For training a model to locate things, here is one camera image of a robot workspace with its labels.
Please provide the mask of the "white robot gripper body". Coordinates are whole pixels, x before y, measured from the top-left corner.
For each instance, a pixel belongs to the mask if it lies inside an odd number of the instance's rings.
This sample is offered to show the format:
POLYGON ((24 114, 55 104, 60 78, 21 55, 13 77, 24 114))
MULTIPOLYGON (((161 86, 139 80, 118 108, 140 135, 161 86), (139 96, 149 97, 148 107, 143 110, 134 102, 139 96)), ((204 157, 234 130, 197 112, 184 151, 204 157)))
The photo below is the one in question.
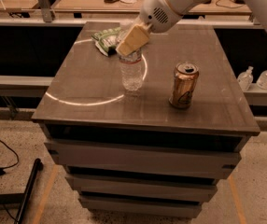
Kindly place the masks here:
POLYGON ((183 16, 182 0, 144 0, 140 20, 152 33, 171 29, 183 16))

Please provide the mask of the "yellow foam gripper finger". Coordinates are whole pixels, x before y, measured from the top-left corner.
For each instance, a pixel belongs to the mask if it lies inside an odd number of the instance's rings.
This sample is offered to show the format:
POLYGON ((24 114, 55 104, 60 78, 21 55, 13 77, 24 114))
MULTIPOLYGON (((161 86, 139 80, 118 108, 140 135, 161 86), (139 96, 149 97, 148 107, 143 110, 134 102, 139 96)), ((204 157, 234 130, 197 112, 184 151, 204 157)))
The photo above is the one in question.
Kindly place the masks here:
POLYGON ((128 56, 142 48, 149 41, 149 27, 144 23, 134 24, 117 45, 116 51, 121 56, 128 56))

